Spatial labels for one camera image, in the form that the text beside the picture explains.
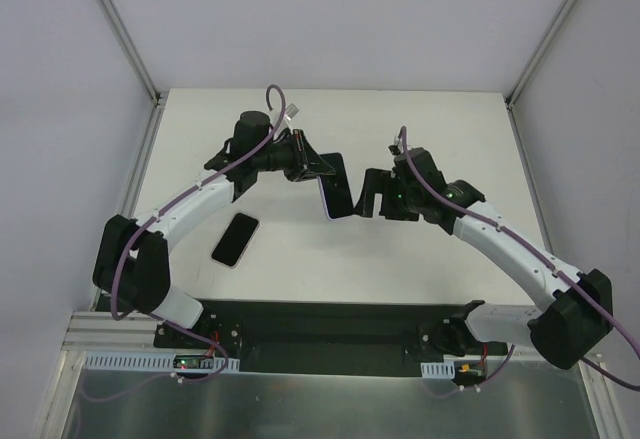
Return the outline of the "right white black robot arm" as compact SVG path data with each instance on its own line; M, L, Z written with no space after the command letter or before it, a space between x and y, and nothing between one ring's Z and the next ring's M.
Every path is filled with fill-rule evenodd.
M434 349L462 357L484 343L521 345L570 369L611 332L612 285L604 273L582 272L530 243L471 184L447 182L427 150L391 152L392 169L366 170L356 215L435 224L483 254L532 301L474 300L429 331Z

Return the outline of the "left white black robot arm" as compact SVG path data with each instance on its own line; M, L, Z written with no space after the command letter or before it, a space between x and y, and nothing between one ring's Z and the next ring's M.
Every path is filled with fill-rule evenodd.
M137 218L113 216L105 225L92 275L117 310L137 311L177 325L188 347L204 346L211 324L204 304L173 285L169 255L193 229L233 204L261 172L280 171L290 182L333 174L333 168L291 125L295 105L283 112L245 111L223 148L189 187Z

